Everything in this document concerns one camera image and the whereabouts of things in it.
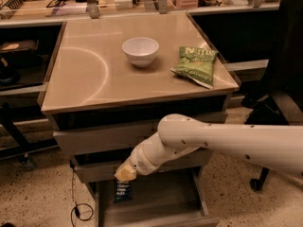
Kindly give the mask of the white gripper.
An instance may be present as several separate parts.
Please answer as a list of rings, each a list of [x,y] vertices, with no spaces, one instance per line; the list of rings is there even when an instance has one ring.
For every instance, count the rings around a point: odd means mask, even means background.
[[[147,157],[151,144],[141,143],[134,148],[130,156],[130,162],[123,163],[115,173],[115,177],[120,182],[132,181],[136,178],[136,172],[139,175],[149,175],[153,173],[158,166],[154,165]]]

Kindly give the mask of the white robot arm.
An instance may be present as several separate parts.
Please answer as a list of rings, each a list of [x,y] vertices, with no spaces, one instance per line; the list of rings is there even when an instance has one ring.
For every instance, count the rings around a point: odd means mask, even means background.
[[[297,179],[303,174],[302,126],[212,124],[176,113],[159,121],[157,132],[133,149],[115,177],[121,182],[132,181],[200,148]]]

